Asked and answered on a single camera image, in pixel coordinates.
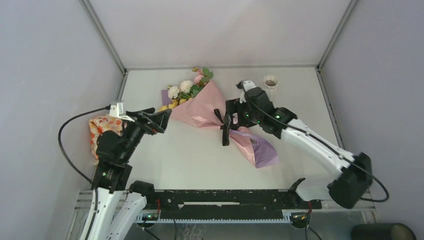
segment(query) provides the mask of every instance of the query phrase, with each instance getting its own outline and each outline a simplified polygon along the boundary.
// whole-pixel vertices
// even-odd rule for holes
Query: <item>pink wrapping paper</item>
[[[173,108],[170,118],[196,128],[219,130],[222,123],[214,109],[219,109],[221,115],[225,115],[224,97],[215,83],[210,81],[195,98]],[[275,148],[265,139],[251,135],[246,127],[240,127],[238,131],[232,130],[229,136],[243,156],[256,168],[279,163]]]

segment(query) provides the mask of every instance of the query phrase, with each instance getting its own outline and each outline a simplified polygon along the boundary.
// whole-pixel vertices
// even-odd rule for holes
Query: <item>metal frame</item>
[[[331,51],[334,48],[334,45],[339,38],[340,34],[346,27],[346,23],[349,20],[349,17],[351,16],[353,10],[355,9],[356,5],[358,4],[359,0],[350,0],[349,5],[346,8],[346,11],[344,11],[343,16],[341,17],[340,22],[337,25],[337,28],[335,29],[330,42],[327,45],[327,48],[325,49],[324,53],[322,54],[321,59],[319,60],[318,65],[316,66],[318,70],[320,71],[324,64],[326,63]]]
[[[113,46],[106,30],[104,29],[98,15],[96,14],[96,11],[93,8],[93,5],[90,3],[90,0],[79,0],[81,5],[83,6],[84,10],[86,11],[90,21],[92,22],[94,28],[96,29],[97,33],[99,34],[100,38],[102,39],[106,49],[114,59],[117,67],[122,72],[122,79],[120,81],[120,85],[118,87],[118,90],[116,92],[116,99],[121,100],[128,73],[130,70],[165,70],[165,69],[190,69],[191,67],[151,67],[151,68],[130,68],[126,69],[124,64],[122,63],[115,47]],[[342,133],[338,124],[338,118],[335,114],[335,110],[333,108],[333,105],[331,103],[329,93],[327,91],[326,83],[322,76],[322,68],[324,64],[326,63],[328,57],[331,54],[332,49],[334,48],[339,36],[343,32],[344,28],[346,27],[347,21],[349,20],[353,10],[357,6],[359,0],[350,0],[336,30],[334,31],[331,40],[329,41],[321,59],[319,60],[318,65],[310,65],[310,64],[303,64],[303,65],[255,65],[255,66],[247,66],[247,65],[241,65],[241,66],[212,66],[211,68],[281,68],[281,67],[290,67],[290,68],[296,68],[296,67],[315,67],[316,74],[319,80],[319,84],[321,86],[322,94],[325,100],[325,103],[327,105],[328,113],[330,115],[331,123],[334,128],[334,132],[337,138],[337,143],[340,147],[346,148],[346,143],[343,140]],[[121,197],[121,199],[118,202],[118,205],[115,209],[115,212],[119,211],[124,202],[125,202],[126,194],[124,193]],[[68,235],[68,239],[74,239],[75,237],[79,236],[81,234],[81,231],[83,230],[82,226],[84,225],[85,219],[87,218],[87,213],[90,209],[90,202],[92,200],[92,192],[90,190],[82,190],[79,194],[78,201],[75,206],[74,214],[72,216],[71,221],[71,232]],[[359,211],[362,212],[363,220],[365,223],[375,223],[378,222],[378,214],[375,209],[374,203],[367,202],[367,201],[359,201],[357,205],[353,209],[345,209],[340,207],[338,204],[336,204],[333,201],[321,201],[322,208],[316,209],[314,212],[351,212],[351,211]],[[143,210],[142,213],[139,214],[137,219],[141,219],[143,213],[149,213],[151,210]],[[284,209],[281,211],[281,219],[256,219],[256,220],[219,220],[216,219],[214,221],[209,220],[203,220],[199,221],[199,223],[286,223],[287,220],[285,219],[285,216],[290,213],[294,212],[301,212],[300,209]],[[193,220],[189,219],[176,219],[178,223],[194,223]],[[157,221],[158,223],[172,223],[172,219],[160,219]]]
[[[124,75],[126,72],[126,69],[124,67],[124,64],[122,63],[117,50],[115,49],[114,45],[111,42],[111,39],[109,38],[108,34],[106,33],[105,28],[102,25],[102,22],[99,19],[99,16],[97,15],[96,11],[93,8],[93,5],[91,4],[90,0],[79,0],[82,7],[84,8],[85,12],[87,13],[88,17],[90,18],[91,23],[93,24],[95,30],[99,34],[101,40],[104,43],[104,46],[106,47],[107,51],[112,56],[113,60],[115,61],[116,65],[118,66],[121,73]]]

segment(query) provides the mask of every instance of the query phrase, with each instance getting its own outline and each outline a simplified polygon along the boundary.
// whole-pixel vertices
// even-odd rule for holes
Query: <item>purple wrapping paper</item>
[[[276,149],[264,138],[236,130],[230,130],[230,133],[253,140],[254,163],[257,169],[280,163]]]
[[[162,95],[162,105],[168,106],[169,104],[172,104],[171,99],[168,97],[167,89],[160,91],[160,93]]]

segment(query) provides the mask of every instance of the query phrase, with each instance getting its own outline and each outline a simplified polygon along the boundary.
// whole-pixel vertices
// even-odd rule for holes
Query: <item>black cable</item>
[[[305,239],[308,240],[308,228],[309,222],[311,221],[311,213],[312,213],[312,203],[310,201],[307,202],[309,204],[309,209],[306,214],[306,225],[305,225]]]
[[[314,229],[312,229],[312,227],[309,227],[309,230],[311,230],[311,232],[313,232],[313,233],[315,234],[315,236],[316,236],[319,240],[323,240],[323,239],[320,237],[320,235],[318,235],[318,233],[317,233]]]
[[[166,210],[166,212],[167,212],[167,213],[171,216],[171,218],[172,218],[172,220],[173,220],[173,225],[175,226],[175,234],[174,234],[173,239],[174,239],[174,240],[177,240],[177,232],[178,232],[177,222],[175,221],[174,216],[171,214],[171,211]]]
[[[65,157],[65,159],[66,159],[66,161],[67,161],[67,163],[75,170],[75,172],[77,172],[79,175],[81,175],[85,180],[87,180],[90,184],[91,184],[91,186],[93,187],[93,181],[89,178],[89,177],[87,177],[83,172],[81,172],[73,163],[72,163],[72,161],[71,161],[71,159],[69,158],[69,156],[67,155],[67,153],[65,152],[65,149],[64,149],[64,146],[62,145],[62,131],[64,130],[64,128],[65,128],[65,126],[68,124],[68,123],[70,123],[72,120],[74,120],[74,119],[77,119],[77,118],[79,118],[79,117],[82,117],[82,116],[85,116],[85,115],[88,115],[88,114],[92,114],[92,113],[95,113],[95,112],[99,112],[99,111],[102,111],[102,110],[107,110],[109,108],[109,106],[106,106],[106,107],[102,107],[102,108],[99,108],[99,109],[96,109],[96,110],[92,110],[92,111],[88,111],[88,112],[84,112],[84,113],[81,113],[81,114],[79,114],[79,115],[76,115],[76,116],[74,116],[74,117],[71,117],[69,120],[67,120],[64,124],[62,124],[62,126],[60,127],[60,129],[59,129],[59,133],[58,133],[58,135],[57,135],[57,141],[58,141],[58,143],[59,143],[59,148],[60,148],[60,150],[62,151],[62,154],[63,154],[63,156]],[[89,238],[89,236],[90,236],[90,231],[91,231],[91,229],[92,229],[92,227],[93,227],[93,223],[94,223],[94,219],[96,218],[96,214],[97,214],[97,210],[98,210],[98,202],[99,202],[99,194],[98,194],[98,190],[97,190],[97,187],[94,187],[94,198],[95,198],[95,202],[94,202],[94,212],[93,212],[93,216],[92,216],[92,218],[91,218],[91,222],[90,222],[90,225],[89,225],[89,227],[88,227],[88,231],[87,231],[87,234],[85,235],[85,240],[87,240],[88,238]]]
[[[342,154],[338,153],[336,150],[334,150],[331,146],[329,146],[329,145],[328,145],[326,142],[324,142],[323,140],[319,139],[317,136],[312,135],[312,134],[310,134],[310,133],[306,132],[305,130],[300,129],[300,128],[298,128],[298,127],[291,126],[291,125],[288,125],[288,124],[286,124],[286,123],[284,123],[284,122],[281,122],[281,121],[279,121],[279,120],[275,119],[274,117],[272,117],[271,115],[269,115],[268,113],[266,113],[264,110],[262,110],[262,109],[261,109],[260,107],[258,107],[256,104],[254,104],[254,103],[252,103],[252,102],[251,102],[251,104],[252,104],[255,108],[257,108],[259,111],[261,111],[263,114],[265,114],[265,115],[266,115],[266,116],[268,116],[269,118],[271,118],[271,119],[273,119],[274,121],[276,121],[277,123],[282,124],[282,125],[284,125],[284,126],[286,126],[286,127],[288,127],[288,128],[294,129],[294,130],[296,130],[296,131],[299,131],[299,132],[301,132],[301,133],[303,133],[303,134],[306,134],[306,135],[310,136],[311,138],[313,138],[313,139],[317,140],[319,143],[321,143],[322,145],[324,145],[326,148],[328,148],[331,152],[333,152],[333,153],[334,153],[334,154],[336,154],[337,156],[342,156]],[[364,197],[361,197],[361,198],[360,198],[361,200],[363,200],[363,201],[368,201],[368,202],[382,203],[382,202],[385,202],[385,201],[387,201],[387,200],[389,199],[389,197],[390,197],[390,195],[389,195],[389,191],[387,190],[387,188],[384,186],[384,184],[383,184],[383,183],[382,183],[382,182],[381,182],[381,181],[380,181],[377,177],[375,177],[373,174],[371,174],[370,172],[368,172],[367,170],[363,169],[362,167],[360,167],[359,165],[357,165],[356,163],[352,162],[351,160],[347,159],[347,158],[346,158],[346,157],[344,157],[344,156],[343,156],[343,160],[344,160],[344,161],[346,161],[346,162],[348,162],[349,164],[351,164],[351,165],[355,166],[356,168],[360,169],[362,172],[364,172],[365,174],[367,174],[368,176],[370,176],[372,179],[374,179],[374,180],[375,180],[375,181],[376,181],[376,182],[380,185],[380,187],[383,189],[383,191],[384,191],[384,193],[385,193],[385,195],[386,195],[386,197],[385,197],[385,198],[383,198],[383,199],[372,199],[372,198],[364,198]]]
[[[150,235],[151,235],[152,237],[154,237],[155,239],[157,239],[157,240],[161,240],[159,237],[157,237],[155,234],[153,234],[153,232],[149,231],[147,228],[143,228],[143,230],[144,230],[146,233],[150,234]]]

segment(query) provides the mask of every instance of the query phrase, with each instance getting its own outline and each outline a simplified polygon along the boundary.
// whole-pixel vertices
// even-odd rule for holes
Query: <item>red wire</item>
[[[157,202],[157,212],[156,212],[156,214],[159,215],[159,213],[161,212],[161,200],[158,199],[158,200],[156,200],[156,202]]]

